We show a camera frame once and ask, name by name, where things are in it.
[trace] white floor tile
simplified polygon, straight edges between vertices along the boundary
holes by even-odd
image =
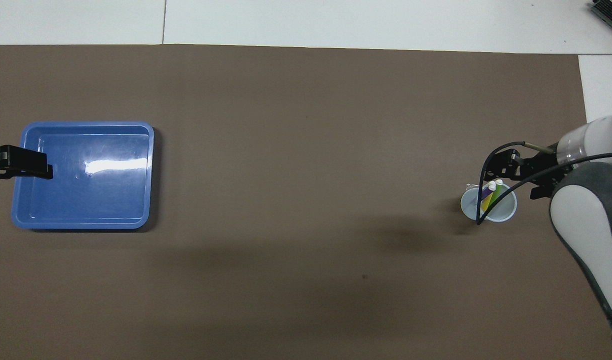
[[[612,54],[590,0],[168,0],[167,44]]]
[[[612,55],[580,55],[586,119],[612,115]]]
[[[161,44],[164,0],[0,0],[0,44]]]

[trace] yellow marker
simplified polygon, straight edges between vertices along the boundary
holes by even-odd
[[[491,181],[488,183],[488,187],[484,189],[484,191],[482,193],[484,193],[485,197],[482,199],[481,201],[481,210],[482,212],[484,212],[485,210],[488,209],[488,206],[490,205],[490,199],[492,198],[493,194],[495,193],[497,189],[496,186],[496,182]]]

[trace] marker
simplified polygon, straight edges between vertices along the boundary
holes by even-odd
[[[482,211],[485,211],[488,209],[488,205],[490,205],[490,199],[492,198],[492,195],[495,193],[497,188],[497,184],[494,181],[491,181],[488,183],[487,187],[484,187],[484,190],[481,192],[481,209]]]
[[[495,192],[493,192],[493,194],[490,196],[490,204],[495,202],[495,200],[501,196],[501,194],[504,193],[504,187],[502,186],[504,184],[503,180],[501,179],[497,179],[496,184],[498,185],[497,189],[495,190]]]

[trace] green marker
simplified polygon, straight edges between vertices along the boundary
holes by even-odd
[[[501,194],[504,193],[505,191],[505,187],[502,187],[502,185],[504,184],[504,181],[501,179],[497,179],[495,180],[495,184],[496,184],[496,189],[495,192],[493,192],[493,194],[490,196],[490,203],[494,203],[495,200],[501,196]]]

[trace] tray rim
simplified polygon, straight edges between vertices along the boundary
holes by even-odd
[[[28,134],[36,128],[66,128],[66,127],[134,127],[141,126],[148,132],[148,161],[146,162],[146,187],[144,191],[144,212],[143,216],[137,222],[133,223],[108,223],[108,222],[81,222],[81,223],[65,223],[60,221],[48,222],[29,222],[19,219],[18,204],[21,196],[21,182],[23,177],[15,178],[15,192],[13,193],[13,207],[11,217],[13,223],[22,229],[30,230],[136,230],[146,224],[150,218],[150,197],[152,191],[152,157],[155,145],[155,130],[145,121],[36,121],[28,124],[22,131],[20,139],[20,147],[26,148]]]

